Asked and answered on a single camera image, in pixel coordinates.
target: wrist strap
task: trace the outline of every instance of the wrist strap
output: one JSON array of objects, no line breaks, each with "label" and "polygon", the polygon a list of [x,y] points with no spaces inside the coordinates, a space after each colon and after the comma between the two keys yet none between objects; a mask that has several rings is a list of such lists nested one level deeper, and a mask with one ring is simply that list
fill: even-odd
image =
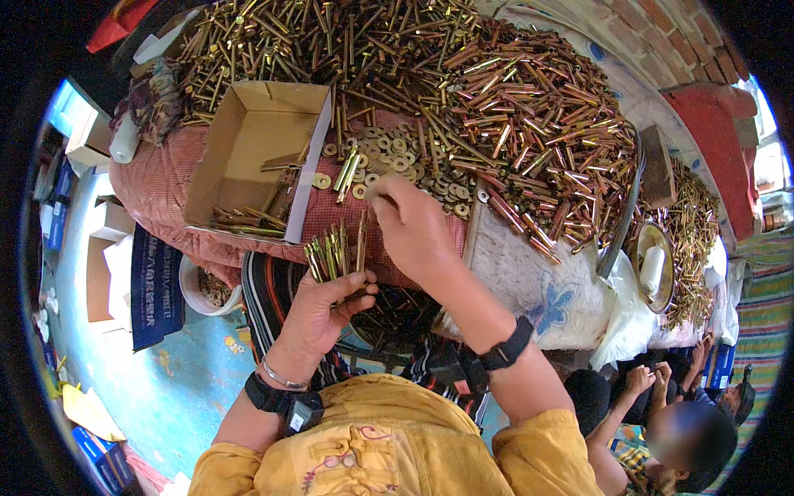
[{"label": "wrist strap", "polygon": [[257,409],[277,413],[282,417],[286,414],[291,397],[295,395],[290,391],[270,387],[255,371],[245,381],[245,393]]},{"label": "wrist strap", "polygon": [[526,317],[521,316],[516,320],[515,331],[507,341],[499,343],[487,353],[479,355],[485,370],[495,371],[515,363],[524,348],[530,343],[533,330],[532,324]]},{"label": "wrist strap", "polygon": [[262,359],[262,366],[264,367],[264,371],[267,375],[270,376],[271,379],[276,381],[278,384],[286,387],[287,389],[292,390],[302,390],[305,387],[309,387],[309,381],[304,383],[293,383],[292,381],[288,381],[285,378],[281,377],[280,375],[276,374],[273,369],[270,368],[267,361],[267,356]]}]

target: watch strap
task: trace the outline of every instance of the watch strap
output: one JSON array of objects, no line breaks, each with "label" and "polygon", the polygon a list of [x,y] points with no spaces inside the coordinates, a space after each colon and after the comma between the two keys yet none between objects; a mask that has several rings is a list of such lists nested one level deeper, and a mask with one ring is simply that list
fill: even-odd
[{"label": "watch strap", "polygon": [[514,364],[530,343],[533,330],[532,324],[526,317],[521,316],[516,319],[515,331],[507,341],[499,343],[488,352],[479,355],[485,370],[496,371]]},{"label": "watch strap", "polygon": [[254,371],[245,381],[245,393],[251,403],[263,412],[284,415],[289,407],[289,401],[295,394],[291,391],[278,390],[271,387]]}]

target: white bucket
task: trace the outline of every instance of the white bucket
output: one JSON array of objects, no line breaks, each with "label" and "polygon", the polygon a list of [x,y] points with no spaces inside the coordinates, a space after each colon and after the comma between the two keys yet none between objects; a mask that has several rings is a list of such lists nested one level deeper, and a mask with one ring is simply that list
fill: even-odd
[{"label": "white bucket", "polygon": [[210,316],[231,313],[240,303],[243,292],[243,287],[237,286],[224,306],[214,305],[199,289],[199,267],[188,256],[182,256],[179,264],[179,286],[182,288],[182,296],[193,310]]}]

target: pink blanket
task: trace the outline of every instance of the pink blanket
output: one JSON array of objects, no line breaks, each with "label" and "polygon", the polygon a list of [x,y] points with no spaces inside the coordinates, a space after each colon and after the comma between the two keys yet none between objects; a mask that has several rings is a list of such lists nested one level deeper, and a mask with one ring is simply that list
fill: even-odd
[{"label": "pink blanket", "polygon": [[[387,128],[406,120],[410,120],[410,117],[378,113],[380,125]],[[352,123],[351,126],[359,129],[361,123]],[[132,162],[120,164],[111,160],[110,183],[116,196],[144,229],[178,248],[197,265],[211,271],[231,287],[240,284],[242,256],[247,250],[304,263],[302,246],[241,240],[235,236],[185,228],[183,207],[187,203],[193,170],[206,151],[208,130],[206,126],[175,129],[162,148],[141,142]],[[320,157],[318,172],[335,178],[339,169],[335,160]],[[342,206],[337,205],[335,199],[336,195],[330,188],[313,188],[303,224],[303,242],[312,236],[321,235],[341,218],[345,219],[347,226],[358,226],[360,213],[367,208],[367,203],[356,200],[351,194]],[[462,253],[465,222],[454,215],[446,220],[458,253]],[[413,286],[388,258],[383,247],[383,236],[374,220],[370,226],[367,248],[367,266],[378,274],[380,281]]]}]

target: hand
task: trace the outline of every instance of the hand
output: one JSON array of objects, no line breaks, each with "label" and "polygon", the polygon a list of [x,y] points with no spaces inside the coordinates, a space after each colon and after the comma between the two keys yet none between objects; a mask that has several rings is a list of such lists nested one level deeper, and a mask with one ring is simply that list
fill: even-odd
[{"label": "hand", "polygon": [[692,365],[689,367],[690,371],[696,373],[703,368],[703,363],[706,359],[706,348],[703,341],[695,343],[695,349],[692,350]]},{"label": "hand", "polygon": [[[333,303],[355,293],[365,281],[369,283],[365,288],[368,296],[352,298],[331,309]],[[307,272],[298,286],[281,334],[268,351],[268,366],[293,383],[311,379],[322,356],[337,342],[351,316],[375,305],[375,297],[371,296],[378,292],[378,286],[373,284],[375,281],[375,273],[366,271],[317,284],[310,271]],[[267,374],[263,374],[263,378],[269,379]]]},{"label": "hand", "polygon": [[[710,329],[706,331],[706,336],[703,337],[703,350],[705,351],[704,356],[708,357],[708,353],[711,351],[711,347],[714,346],[714,329]],[[703,363],[700,364],[700,368],[703,368],[706,365],[706,359],[703,359]]]},{"label": "hand", "polygon": [[670,383],[670,376],[673,375],[673,370],[667,362],[659,362],[653,368],[653,374],[656,376],[653,392],[666,396],[667,385]]},{"label": "hand", "polygon": [[639,396],[656,382],[656,375],[650,373],[648,367],[642,365],[632,369],[626,374],[626,392]]},{"label": "hand", "polygon": [[435,199],[399,175],[386,175],[370,191],[384,247],[403,274],[432,295],[447,276],[465,270]]}]

